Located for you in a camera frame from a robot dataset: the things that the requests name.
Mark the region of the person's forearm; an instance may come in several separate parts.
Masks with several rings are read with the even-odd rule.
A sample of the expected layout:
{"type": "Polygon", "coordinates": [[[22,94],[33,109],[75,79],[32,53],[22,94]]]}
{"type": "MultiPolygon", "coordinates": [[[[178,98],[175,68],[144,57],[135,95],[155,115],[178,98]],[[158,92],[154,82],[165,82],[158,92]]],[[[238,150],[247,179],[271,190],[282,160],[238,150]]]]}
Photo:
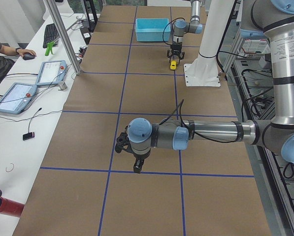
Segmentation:
{"type": "Polygon", "coordinates": [[[0,48],[0,53],[4,54],[6,56],[16,56],[19,55],[19,53],[17,52],[17,49],[14,47],[9,47],[9,46],[4,46],[2,45],[0,48]]]}

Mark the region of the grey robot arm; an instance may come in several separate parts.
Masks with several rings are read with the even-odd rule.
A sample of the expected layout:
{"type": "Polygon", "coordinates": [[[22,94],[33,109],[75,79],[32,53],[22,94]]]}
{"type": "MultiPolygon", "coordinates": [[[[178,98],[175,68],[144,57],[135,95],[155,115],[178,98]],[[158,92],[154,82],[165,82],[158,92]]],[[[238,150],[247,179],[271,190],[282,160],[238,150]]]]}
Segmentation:
{"type": "Polygon", "coordinates": [[[191,3],[191,16],[190,21],[187,22],[184,18],[178,17],[169,22],[165,27],[172,25],[173,39],[172,43],[168,44],[170,49],[167,51],[167,58],[169,58],[170,64],[172,61],[178,58],[178,62],[184,59],[185,53],[182,52],[183,37],[187,33],[200,34],[203,29],[203,25],[200,23],[200,7],[201,0],[190,0],[191,3]]]}
{"type": "Polygon", "coordinates": [[[271,120],[208,122],[173,120],[151,124],[135,118],[117,138],[115,151],[127,151],[140,173],[151,148],[184,150],[194,139],[257,145],[294,164],[294,0],[245,0],[240,35],[266,37],[270,44],[275,116],[271,120]]]}

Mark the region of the person's hand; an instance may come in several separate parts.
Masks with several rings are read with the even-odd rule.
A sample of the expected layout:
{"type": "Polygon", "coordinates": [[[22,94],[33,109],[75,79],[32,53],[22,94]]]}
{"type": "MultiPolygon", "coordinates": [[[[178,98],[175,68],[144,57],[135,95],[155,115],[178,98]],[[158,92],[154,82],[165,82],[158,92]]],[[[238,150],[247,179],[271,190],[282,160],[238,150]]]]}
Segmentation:
{"type": "Polygon", "coordinates": [[[20,49],[17,49],[16,51],[21,57],[24,57],[26,54],[30,54],[33,57],[36,57],[36,52],[33,50],[20,48],[20,49]]]}

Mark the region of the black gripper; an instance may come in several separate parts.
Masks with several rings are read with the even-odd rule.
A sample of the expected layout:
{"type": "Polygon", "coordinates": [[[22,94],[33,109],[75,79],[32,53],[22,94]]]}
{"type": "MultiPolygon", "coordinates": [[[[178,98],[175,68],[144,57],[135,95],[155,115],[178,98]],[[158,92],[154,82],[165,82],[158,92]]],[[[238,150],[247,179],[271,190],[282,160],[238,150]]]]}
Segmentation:
{"type": "Polygon", "coordinates": [[[136,173],[136,174],[141,173],[142,167],[144,165],[144,160],[150,156],[150,153],[151,153],[150,150],[144,154],[133,153],[134,157],[136,158],[135,163],[133,165],[134,173],[136,173]]]}
{"type": "Polygon", "coordinates": [[[170,45],[170,50],[167,51],[169,63],[171,63],[172,56],[177,56],[179,58],[178,64],[184,59],[185,52],[182,52],[182,42],[173,42],[173,44],[170,45]]]}

